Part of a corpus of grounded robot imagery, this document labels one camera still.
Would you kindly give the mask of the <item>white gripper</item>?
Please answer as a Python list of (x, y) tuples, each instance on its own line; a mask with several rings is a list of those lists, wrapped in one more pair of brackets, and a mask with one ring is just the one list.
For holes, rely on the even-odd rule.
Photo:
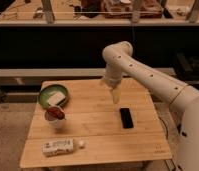
[(100, 84), (103, 85), (107, 85), (110, 89), (113, 89), (111, 91), (112, 94), (112, 99), (113, 99), (113, 103), (117, 104), (120, 100), (120, 88), (117, 87), (120, 83), (121, 83), (122, 78), (121, 77), (106, 77), (103, 76), (101, 78)]

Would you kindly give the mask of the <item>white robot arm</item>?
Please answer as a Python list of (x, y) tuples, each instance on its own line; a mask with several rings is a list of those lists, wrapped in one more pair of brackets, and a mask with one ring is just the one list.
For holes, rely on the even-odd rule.
[(111, 44), (102, 51), (106, 62), (102, 82), (110, 88), (113, 102), (120, 100), (119, 85), (124, 73), (164, 101), (182, 116), (176, 171), (199, 171), (199, 90), (133, 59), (132, 54), (128, 41)]

